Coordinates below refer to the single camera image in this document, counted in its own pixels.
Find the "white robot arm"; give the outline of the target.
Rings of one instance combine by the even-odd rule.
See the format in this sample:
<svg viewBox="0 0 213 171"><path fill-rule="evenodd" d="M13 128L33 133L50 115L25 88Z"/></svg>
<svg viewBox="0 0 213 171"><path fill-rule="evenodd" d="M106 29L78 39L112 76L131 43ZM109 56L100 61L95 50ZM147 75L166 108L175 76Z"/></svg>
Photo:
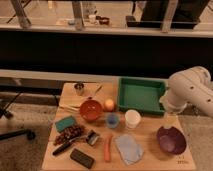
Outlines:
<svg viewBox="0 0 213 171"><path fill-rule="evenodd" d="M168 89L159 100L165 109L163 127L170 129L187 103L213 118L213 90L210 89L210 83L210 72L201 66L172 74L167 81Z"/></svg>

